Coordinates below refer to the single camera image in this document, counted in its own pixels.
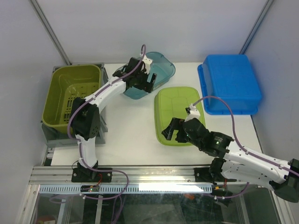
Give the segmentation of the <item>olive green slotted basket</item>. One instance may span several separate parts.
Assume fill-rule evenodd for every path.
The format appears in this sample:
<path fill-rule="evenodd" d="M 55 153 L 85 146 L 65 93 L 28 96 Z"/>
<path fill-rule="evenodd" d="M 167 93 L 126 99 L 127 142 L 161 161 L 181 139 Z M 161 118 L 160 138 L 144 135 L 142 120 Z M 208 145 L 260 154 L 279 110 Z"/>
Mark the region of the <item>olive green slotted basket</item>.
<path fill-rule="evenodd" d="M 79 64 L 56 69 L 51 78 L 42 122 L 67 134 L 75 98 L 85 98 L 96 92 L 102 83 L 102 69 L 94 64 Z"/>

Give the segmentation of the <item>large blue plastic container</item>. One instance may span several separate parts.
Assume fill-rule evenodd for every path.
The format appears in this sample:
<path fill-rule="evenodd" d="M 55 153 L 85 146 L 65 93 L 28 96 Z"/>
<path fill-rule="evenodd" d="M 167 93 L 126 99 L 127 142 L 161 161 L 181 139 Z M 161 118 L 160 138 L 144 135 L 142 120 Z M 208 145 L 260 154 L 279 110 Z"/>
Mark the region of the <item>large blue plastic container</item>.
<path fill-rule="evenodd" d="M 235 115 L 254 115 L 262 93 L 246 55 L 208 55 L 198 66 L 202 96 L 225 101 Z"/>

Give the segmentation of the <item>lime green plastic tub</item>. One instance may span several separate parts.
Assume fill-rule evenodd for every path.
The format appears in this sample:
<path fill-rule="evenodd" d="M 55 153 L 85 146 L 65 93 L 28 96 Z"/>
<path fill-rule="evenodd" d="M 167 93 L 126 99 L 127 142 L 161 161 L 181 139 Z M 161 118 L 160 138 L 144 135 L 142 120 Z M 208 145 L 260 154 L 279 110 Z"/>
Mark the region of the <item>lime green plastic tub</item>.
<path fill-rule="evenodd" d="M 186 108 L 199 100 L 199 93 L 195 88 L 187 86 L 163 88 L 154 99 L 154 118 L 157 140 L 166 146 L 188 147 L 190 143 L 178 143 L 175 141 L 177 130 L 172 139 L 166 140 L 162 131 L 167 128 L 172 118 L 185 119 Z"/>

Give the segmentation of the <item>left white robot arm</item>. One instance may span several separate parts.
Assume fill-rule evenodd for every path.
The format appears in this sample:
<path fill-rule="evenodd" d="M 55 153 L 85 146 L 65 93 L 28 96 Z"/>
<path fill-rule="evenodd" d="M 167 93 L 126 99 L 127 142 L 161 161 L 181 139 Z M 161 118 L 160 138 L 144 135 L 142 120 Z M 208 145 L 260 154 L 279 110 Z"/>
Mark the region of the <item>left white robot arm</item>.
<path fill-rule="evenodd" d="M 96 92 L 85 98 L 77 97 L 72 103 L 71 118 L 67 132 L 75 134 L 79 146 L 78 173 L 87 181 L 94 181 L 99 171 L 95 153 L 95 140 L 100 130 L 100 113 L 113 97 L 135 87 L 151 93 L 157 74 L 152 74 L 148 81 L 152 59 L 143 56 L 141 59 L 132 57 L 122 69 L 114 72 L 112 78 Z"/>

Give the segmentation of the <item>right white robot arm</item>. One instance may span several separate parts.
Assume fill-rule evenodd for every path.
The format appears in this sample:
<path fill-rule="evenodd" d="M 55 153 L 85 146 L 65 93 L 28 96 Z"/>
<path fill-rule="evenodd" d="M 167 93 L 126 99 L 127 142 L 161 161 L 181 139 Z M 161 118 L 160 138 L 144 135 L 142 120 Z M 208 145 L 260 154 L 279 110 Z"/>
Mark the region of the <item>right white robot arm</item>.
<path fill-rule="evenodd" d="M 213 157 L 207 181 L 240 180 L 272 190 L 286 201 L 299 201 L 298 160 L 284 161 L 240 147 L 232 137 L 209 131 L 196 118 L 188 121 L 173 118 L 161 134 L 171 140 L 174 131 L 178 143 L 190 143 Z"/>

